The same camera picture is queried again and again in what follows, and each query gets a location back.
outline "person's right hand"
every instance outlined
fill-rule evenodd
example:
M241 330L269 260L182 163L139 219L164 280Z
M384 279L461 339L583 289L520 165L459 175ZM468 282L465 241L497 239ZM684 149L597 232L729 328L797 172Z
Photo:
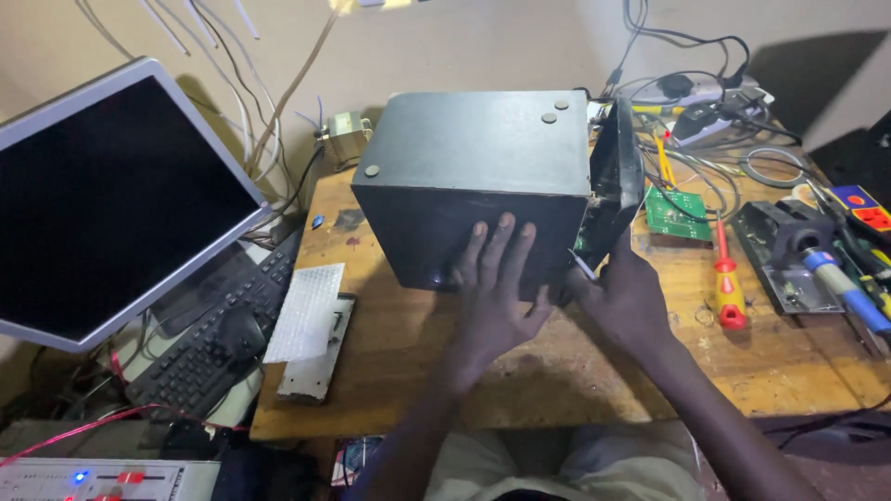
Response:
M631 250L630 229L618 238L600 281L590 281L576 266L567 275L567 286L603 333L638 361L677 342L668 326L659 275Z

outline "monitor screen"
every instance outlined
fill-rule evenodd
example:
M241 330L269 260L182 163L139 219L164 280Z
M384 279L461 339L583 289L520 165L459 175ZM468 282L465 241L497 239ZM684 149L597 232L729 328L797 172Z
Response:
M82 340L257 210L139 80L0 151L0 319Z

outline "black keyboard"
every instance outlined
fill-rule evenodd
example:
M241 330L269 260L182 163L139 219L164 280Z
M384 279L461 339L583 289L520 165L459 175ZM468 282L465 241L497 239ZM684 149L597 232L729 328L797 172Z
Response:
M127 385L127 396L134 405L165 404L188 415L206 417L232 386L254 370L265 346L259 347L256 359L235 359L227 347L241 342L224 339L218 329L220 319L230 308L248 306L269 341L288 291L300 234L292 234L255 270L234 281L232 290ZM166 416L172 417L172 413L161 408L150 412L153 419Z

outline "computer mouse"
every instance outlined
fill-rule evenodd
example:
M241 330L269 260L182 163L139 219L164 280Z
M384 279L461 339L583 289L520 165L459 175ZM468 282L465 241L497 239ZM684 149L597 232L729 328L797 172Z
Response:
M220 318L219 331L220 343L236 360L248 360L266 348L266 337L248 306L227 309Z

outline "wooden workbench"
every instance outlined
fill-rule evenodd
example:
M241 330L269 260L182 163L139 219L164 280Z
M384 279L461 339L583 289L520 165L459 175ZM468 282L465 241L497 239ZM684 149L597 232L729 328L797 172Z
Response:
M357 436L390 430L418 393L454 331L457 299L399 286L349 188L353 170L319 180L297 268L346 263L341 290L358 295L331 389L320 407L275 398L283 364L270 365L250 436L258 440ZM691 176L675 163L678 182ZM715 196L700 178L684 191ZM788 191L740 180L743 201L777 201ZM715 322L715 254L660 246L646 220L634 224L634 248L659 271L674 335L706 374L751 416L811 415L874 405L891 390L891 371L871 357L841 316L777 316L741 248L750 327L726 333ZM556 308L538 337L493 363L462 409L468 428L519 428L622 420L645 422L674 411L634 362L595 346L575 304Z

